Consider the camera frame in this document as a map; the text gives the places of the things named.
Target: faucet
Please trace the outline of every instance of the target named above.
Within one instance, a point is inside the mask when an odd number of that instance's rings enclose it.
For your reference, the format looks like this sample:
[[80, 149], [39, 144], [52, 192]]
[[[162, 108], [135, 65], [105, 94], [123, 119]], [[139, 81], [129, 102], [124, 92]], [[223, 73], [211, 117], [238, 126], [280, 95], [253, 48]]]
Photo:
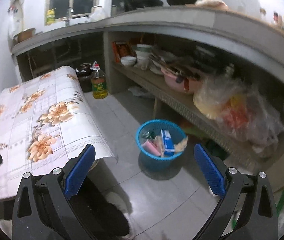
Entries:
[[70, 26], [70, 19], [72, 19], [72, 13], [73, 13], [73, 9], [72, 7], [69, 7], [66, 11], [65, 26]]

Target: pink plastic bowl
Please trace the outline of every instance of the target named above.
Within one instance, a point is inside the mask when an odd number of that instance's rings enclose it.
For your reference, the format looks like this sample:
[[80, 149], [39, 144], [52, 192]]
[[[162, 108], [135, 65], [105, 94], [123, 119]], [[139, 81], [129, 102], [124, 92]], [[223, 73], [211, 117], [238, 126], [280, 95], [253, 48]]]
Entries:
[[162, 73], [164, 74], [165, 83], [173, 90], [186, 93], [186, 94], [194, 94], [199, 90], [202, 85], [202, 81], [196, 81], [194, 79], [189, 79], [189, 91], [184, 90], [184, 81], [180, 84], [176, 83], [176, 76], [172, 73], [166, 71], [165, 69], [161, 68]]

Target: stack of bowls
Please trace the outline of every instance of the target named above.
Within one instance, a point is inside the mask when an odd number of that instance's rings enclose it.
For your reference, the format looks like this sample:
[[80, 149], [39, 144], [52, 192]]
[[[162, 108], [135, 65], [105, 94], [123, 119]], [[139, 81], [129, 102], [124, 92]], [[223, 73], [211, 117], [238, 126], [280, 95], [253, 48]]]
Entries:
[[152, 49], [152, 45], [137, 44], [137, 49], [135, 50], [135, 53], [137, 54], [138, 62], [147, 60], [149, 58], [149, 55], [151, 54]]
[[121, 58], [121, 63], [126, 67], [132, 67], [136, 61], [137, 59], [135, 57], [127, 56]]

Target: bottle with red cap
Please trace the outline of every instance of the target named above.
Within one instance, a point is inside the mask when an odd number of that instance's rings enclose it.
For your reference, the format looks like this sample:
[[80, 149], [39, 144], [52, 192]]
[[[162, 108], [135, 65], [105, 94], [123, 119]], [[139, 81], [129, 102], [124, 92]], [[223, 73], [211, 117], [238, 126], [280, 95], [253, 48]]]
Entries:
[[93, 70], [91, 74], [92, 91], [95, 99], [102, 99], [107, 96], [106, 78], [100, 65], [95, 61], [90, 68]]

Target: silver screw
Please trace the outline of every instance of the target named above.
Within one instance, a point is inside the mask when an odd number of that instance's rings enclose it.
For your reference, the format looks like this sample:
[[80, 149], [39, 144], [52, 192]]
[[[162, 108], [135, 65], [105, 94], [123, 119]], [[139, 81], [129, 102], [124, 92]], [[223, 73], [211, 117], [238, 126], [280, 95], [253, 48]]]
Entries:
[[260, 177], [264, 179], [264, 178], [266, 178], [266, 174], [263, 171], [261, 171], [260, 172]]
[[237, 170], [235, 169], [235, 168], [229, 168], [229, 172], [231, 173], [231, 174], [235, 174], [235, 173], [237, 173]]
[[26, 172], [26, 173], [23, 174], [23, 178], [25, 178], [25, 179], [27, 179], [29, 176], [30, 176], [29, 172]]
[[55, 168], [54, 170], [53, 170], [53, 174], [54, 175], [58, 175], [58, 174], [60, 174], [61, 173], [61, 169], [60, 168]]

